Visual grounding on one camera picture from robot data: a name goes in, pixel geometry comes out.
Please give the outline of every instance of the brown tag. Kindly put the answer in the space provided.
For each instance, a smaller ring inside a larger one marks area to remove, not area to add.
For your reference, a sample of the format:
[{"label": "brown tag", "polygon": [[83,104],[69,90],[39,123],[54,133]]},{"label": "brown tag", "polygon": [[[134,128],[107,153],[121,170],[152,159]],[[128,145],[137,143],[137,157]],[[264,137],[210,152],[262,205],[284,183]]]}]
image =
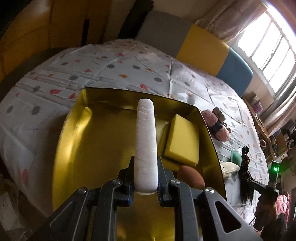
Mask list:
[{"label": "brown tag", "polygon": [[225,116],[223,115],[223,113],[219,110],[218,107],[215,107],[215,109],[213,109],[213,113],[217,116],[218,120],[223,123],[226,118]]}]

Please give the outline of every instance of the black tassel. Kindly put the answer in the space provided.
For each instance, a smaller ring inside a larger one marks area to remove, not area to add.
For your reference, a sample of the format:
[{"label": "black tassel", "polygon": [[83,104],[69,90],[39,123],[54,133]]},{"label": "black tassel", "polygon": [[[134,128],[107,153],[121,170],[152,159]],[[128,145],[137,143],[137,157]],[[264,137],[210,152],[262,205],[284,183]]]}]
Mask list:
[{"label": "black tassel", "polygon": [[242,148],[242,164],[239,170],[239,179],[240,179],[240,198],[242,204],[245,206],[247,202],[253,202],[254,189],[251,188],[246,182],[246,178],[253,179],[248,168],[250,163],[250,158],[247,156],[249,153],[249,148],[244,146]]}]

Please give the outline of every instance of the white foam bar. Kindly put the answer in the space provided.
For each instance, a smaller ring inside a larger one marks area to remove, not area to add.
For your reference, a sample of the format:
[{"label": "white foam bar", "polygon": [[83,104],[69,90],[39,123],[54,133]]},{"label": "white foam bar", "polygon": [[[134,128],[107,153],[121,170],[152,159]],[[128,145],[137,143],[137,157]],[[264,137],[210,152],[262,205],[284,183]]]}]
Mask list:
[{"label": "white foam bar", "polygon": [[139,194],[153,194],[157,189],[156,129],[154,105],[150,99],[138,102],[134,182]]}]

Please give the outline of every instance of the pink clothing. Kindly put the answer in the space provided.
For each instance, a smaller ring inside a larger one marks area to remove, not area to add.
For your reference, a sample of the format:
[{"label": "pink clothing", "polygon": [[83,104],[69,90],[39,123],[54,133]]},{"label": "pink clothing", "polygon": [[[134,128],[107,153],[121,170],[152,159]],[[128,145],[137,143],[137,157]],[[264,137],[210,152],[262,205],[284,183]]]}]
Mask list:
[{"label": "pink clothing", "polygon": [[284,192],[283,195],[279,195],[276,200],[277,215],[284,213],[286,223],[288,223],[289,220],[289,201],[290,195],[287,192]]}]

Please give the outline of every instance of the pink fluffy ball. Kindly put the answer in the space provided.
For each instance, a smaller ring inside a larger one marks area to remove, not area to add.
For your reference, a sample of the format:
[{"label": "pink fluffy ball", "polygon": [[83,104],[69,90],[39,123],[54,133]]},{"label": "pink fluffy ball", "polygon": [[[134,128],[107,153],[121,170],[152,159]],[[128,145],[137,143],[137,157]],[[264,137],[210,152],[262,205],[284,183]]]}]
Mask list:
[{"label": "pink fluffy ball", "polygon": [[211,110],[203,110],[201,114],[208,127],[212,127],[218,121],[217,116]]},{"label": "pink fluffy ball", "polygon": [[230,133],[225,126],[222,126],[222,128],[216,133],[216,137],[219,141],[226,142],[230,140]]}]

